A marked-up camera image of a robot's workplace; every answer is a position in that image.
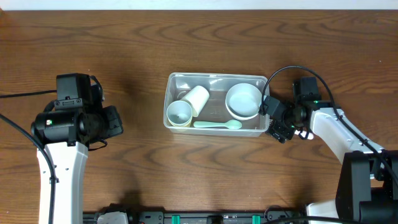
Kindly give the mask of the grey plastic bowl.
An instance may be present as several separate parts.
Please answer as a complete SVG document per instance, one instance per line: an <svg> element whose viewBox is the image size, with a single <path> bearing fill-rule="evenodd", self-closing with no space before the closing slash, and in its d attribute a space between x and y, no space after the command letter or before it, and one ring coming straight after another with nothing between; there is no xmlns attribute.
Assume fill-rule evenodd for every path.
<svg viewBox="0 0 398 224"><path fill-rule="evenodd" d="M259 113L261 97L262 93L254 85L239 83L228 90L225 105L237 115L250 116Z"/></svg>

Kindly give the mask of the mint green plastic spoon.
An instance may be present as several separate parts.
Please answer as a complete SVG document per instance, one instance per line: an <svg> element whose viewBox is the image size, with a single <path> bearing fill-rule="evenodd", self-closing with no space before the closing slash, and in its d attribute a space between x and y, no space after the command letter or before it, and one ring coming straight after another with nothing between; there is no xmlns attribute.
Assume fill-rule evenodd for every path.
<svg viewBox="0 0 398 224"><path fill-rule="evenodd" d="M193 126L195 128L227 128L227 129L241 129L243 124L235 119L224 123L210 122L210 121L195 121Z"/></svg>

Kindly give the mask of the clear plastic storage container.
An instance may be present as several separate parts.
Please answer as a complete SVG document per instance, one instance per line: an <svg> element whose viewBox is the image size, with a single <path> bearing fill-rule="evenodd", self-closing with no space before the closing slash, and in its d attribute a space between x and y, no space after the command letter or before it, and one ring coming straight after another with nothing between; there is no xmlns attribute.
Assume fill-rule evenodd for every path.
<svg viewBox="0 0 398 224"><path fill-rule="evenodd" d="M167 118L167 108L174 101L181 100L192 88L202 86L210 93L210 98L204 105L197 118L192 121L227 122L233 117L225 105L228 90L239 83L254 85L260 91L264 89L267 78L256 75L238 75L222 73L187 73L173 72L169 75L164 100L164 126L173 133L201 134L215 136L259 137L267 131L270 121L268 115L257 115L253 119L243 121L242 128L233 130L228 128L195 128L172 126Z"/></svg>

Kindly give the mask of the grey plastic cup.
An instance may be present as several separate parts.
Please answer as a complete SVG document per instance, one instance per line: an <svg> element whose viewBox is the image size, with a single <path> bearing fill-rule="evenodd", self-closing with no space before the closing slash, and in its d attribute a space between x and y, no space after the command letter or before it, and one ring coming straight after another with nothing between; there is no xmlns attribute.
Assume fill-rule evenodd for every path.
<svg viewBox="0 0 398 224"><path fill-rule="evenodd" d="M179 100L172 102L166 111L167 119L176 121L176 120L185 120L193 118L192 107L185 101Z"/></svg>

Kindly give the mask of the yellow plastic cup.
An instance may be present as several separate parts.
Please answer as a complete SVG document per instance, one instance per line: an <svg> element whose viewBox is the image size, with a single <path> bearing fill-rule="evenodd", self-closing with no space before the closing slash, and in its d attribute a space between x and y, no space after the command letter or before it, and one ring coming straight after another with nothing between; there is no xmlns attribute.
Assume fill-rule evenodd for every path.
<svg viewBox="0 0 398 224"><path fill-rule="evenodd" d="M189 127L190 124L191 124L191 122L192 122L191 119L188 119L187 121L185 121L185 120L179 120L179 119L176 120L176 121L169 120L169 123L170 123L172 126L177 126L177 127Z"/></svg>

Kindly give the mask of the white plastic cup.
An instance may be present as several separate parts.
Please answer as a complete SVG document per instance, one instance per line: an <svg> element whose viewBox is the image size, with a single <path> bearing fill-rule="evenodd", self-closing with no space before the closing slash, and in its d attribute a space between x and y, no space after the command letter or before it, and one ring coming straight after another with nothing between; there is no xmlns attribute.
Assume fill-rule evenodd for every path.
<svg viewBox="0 0 398 224"><path fill-rule="evenodd" d="M196 86L190 90L182 100L192 107L193 117L198 117L209 100L210 93L203 86Z"/></svg>

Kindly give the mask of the pink plastic fork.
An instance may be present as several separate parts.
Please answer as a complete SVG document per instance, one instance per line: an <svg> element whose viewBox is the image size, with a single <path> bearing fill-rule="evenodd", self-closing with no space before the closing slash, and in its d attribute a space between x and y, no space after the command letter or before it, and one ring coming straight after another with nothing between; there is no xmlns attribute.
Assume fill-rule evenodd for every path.
<svg viewBox="0 0 398 224"><path fill-rule="evenodd" d="M312 139L314 138L313 134L312 134L312 133L309 133L309 132L307 132L307 131L299 131L299 130L296 130L296 131L294 132L294 134L296 134L297 136L299 136L299 137L302 138L302 139L312 140Z"/></svg>

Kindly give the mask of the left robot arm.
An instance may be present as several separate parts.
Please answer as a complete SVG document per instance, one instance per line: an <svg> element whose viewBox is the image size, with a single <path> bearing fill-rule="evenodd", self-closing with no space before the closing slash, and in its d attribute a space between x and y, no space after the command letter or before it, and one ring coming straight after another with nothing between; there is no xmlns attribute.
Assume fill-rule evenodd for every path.
<svg viewBox="0 0 398 224"><path fill-rule="evenodd" d="M83 179L90 144L123 133L115 106L43 112L32 133L44 147L40 169L39 223L83 223Z"/></svg>

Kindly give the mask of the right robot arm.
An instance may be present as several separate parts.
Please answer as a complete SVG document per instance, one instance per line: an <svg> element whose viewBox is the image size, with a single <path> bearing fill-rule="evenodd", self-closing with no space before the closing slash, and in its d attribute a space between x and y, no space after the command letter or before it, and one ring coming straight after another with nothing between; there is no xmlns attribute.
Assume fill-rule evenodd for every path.
<svg viewBox="0 0 398 224"><path fill-rule="evenodd" d="M267 132L280 142L318 136L341 162L334 199L311 203L297 223L397 223L397 152L367 138L333 101L301 96L283 103L267 96L261 111L274 121Z"/></svg>

